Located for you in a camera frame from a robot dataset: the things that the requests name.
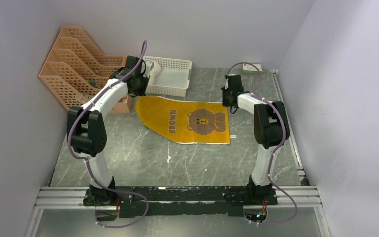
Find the cream white towel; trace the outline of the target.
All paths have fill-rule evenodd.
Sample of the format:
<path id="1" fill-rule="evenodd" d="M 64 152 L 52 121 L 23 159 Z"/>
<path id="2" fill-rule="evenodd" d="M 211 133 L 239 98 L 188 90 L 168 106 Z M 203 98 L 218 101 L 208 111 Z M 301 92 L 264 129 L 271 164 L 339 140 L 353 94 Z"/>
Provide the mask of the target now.
<path id="1" fill-rule="evenodd" d="M 152 60 L 145 60 L 147 69 L 145 71 L 145 75 L 149 78 L 148 85 L 153 85 L 156 76 L 160 73 L 161 71 L 161 66 L 159 65 L 158 62 L 152 61 Z"/>

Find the brown yellow towel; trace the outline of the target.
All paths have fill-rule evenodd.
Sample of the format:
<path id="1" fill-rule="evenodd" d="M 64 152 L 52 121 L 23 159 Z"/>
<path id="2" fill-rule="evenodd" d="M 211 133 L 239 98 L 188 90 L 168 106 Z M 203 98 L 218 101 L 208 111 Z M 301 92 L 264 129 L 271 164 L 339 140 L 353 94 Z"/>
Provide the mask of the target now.
<path id="1" fill-rule="evenodd" d="M 179 144 L 230 143 L 228 110 L 218 102 L 195 102 L 144 96 L 135 110 L 143 125 Z"/>

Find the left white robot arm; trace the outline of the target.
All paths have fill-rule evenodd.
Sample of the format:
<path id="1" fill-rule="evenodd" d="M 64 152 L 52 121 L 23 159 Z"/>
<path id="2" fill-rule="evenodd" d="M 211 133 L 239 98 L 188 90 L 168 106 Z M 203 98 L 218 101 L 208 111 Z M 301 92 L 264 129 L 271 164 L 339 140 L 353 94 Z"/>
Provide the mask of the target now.
<path id="1" fill-rule="evenodd" d="M 86 205 L 111 205 L 117 198 L 115 181 L 104 155 L 108 140 L 105 117 L 124 96 L 144 96 L 150 79 L 159 72 L 157 62 L 129 56 L 125 66 L 114 71 L 94 97 L 80 107 L 69 109 L 68 149 L 74 158 L 84 161 L 90 176 Z"/>

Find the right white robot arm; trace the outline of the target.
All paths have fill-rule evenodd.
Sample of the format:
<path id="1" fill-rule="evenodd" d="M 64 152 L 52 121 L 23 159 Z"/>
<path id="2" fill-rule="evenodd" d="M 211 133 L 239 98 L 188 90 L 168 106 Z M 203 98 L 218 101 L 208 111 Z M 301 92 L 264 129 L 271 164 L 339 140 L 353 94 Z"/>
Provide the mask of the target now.
<path id="1" fill-rule="evenodd" d="M 223 106 L 248 111 L 254 117 L 254 138 L 259 151 L 246 187 L 246 197 L 251 204 L 259 204 L 271 194 L 275 159 L 290 136 L 285 105 L 282 101 L 271 102 L 244 90 L 240 75 L 227 75 L 225 79 Z"/>

